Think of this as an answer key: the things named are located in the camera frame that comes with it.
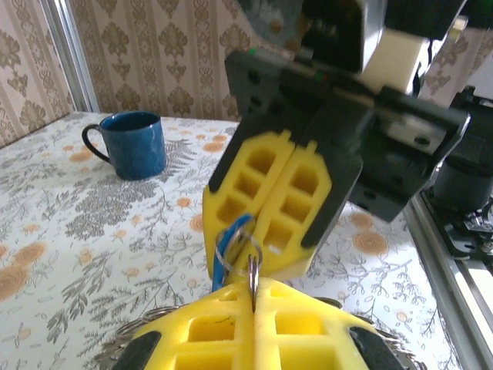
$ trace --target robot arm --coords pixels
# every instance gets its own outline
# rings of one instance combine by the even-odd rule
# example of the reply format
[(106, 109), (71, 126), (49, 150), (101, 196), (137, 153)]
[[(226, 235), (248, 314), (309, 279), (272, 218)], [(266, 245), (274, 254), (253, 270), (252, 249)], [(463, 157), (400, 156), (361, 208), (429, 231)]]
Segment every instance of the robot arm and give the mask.
[[(434, 2), (238, 2), (260, 36), (297, 54), (252, 49), (226, 59), (243, 118), (204, 190), (209, 272), (218, 235), (250, 214), (260, 274), (294, 278), (347, 201), (393, 220), (461, 140), (468, 114), (421, 101), (410, 86), (423, 41), (445, 36), (464, 2), (448, 2), (428, 27), (415, 28), (404, 21), (417, 13), (406, 9)], [(253, 248), (235, 254), (236, 271)]]

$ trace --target tablecloth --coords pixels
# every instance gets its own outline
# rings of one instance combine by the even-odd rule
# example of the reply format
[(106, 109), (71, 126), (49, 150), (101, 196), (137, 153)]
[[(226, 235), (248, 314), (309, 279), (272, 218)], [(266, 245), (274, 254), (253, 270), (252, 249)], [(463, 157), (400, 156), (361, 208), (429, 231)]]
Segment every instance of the tablecloth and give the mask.
[[(105, 116), (73, 113), (0, 150), (0, 370), (93, 368), (120, 325), (210, 292), (202, 190), (236, 124), (163, 118), (166, 171), (126, 182), (81, 140)], [(402, 216), (346, 205), (287, 284), (371, 318), (429, 369), (459, 368)]]

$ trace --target metal frame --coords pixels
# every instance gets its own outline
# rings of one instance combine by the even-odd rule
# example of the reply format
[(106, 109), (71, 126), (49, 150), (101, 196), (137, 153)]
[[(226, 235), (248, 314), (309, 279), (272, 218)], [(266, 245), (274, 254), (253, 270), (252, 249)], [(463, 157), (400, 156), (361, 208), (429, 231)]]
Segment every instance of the metal frame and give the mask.
[(420, 194), (409, 202), (404, 216), (462, 368), (490, 368), (493, 331), (475, 299), (471, 279), (463, 274), (466, 264), (448, 253)]
[(75, 109), (100, 113), (86, 56), (69, 2), (66, 0), (40, 0), (39, 2), (45, 13), (60, 64), (69, 84)]

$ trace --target blue mug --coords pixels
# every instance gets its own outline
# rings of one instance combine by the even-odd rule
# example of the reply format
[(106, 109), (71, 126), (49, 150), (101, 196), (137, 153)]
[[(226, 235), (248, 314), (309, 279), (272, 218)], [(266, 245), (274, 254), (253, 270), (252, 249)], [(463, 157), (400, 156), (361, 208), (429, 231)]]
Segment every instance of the blue mug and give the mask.
[[(90, 130), (102, 134), (108, 156), (89, 142)], [(155, 113), (122, 112), (106, 117), (99, 125), (84, 128), (82, 141), (96, 156), (110, 163), (124, 180), (154, 177), (166, 167), (163, 127)]]

